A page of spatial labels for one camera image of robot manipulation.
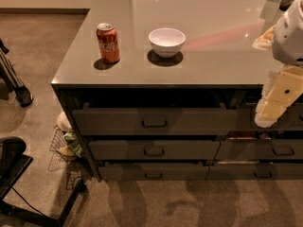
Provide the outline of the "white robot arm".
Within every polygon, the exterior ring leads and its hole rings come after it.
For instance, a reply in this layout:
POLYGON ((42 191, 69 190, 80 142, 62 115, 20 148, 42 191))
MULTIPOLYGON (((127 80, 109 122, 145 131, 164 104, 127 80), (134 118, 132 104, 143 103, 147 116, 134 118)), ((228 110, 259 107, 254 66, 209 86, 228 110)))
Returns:
POLYGON ((303 94, 303 0, 294 0, 253 47, 271 48, 273 58, 283 64, 280 71, 268 74, 256 107, 255 123, 269 128, 303 94))

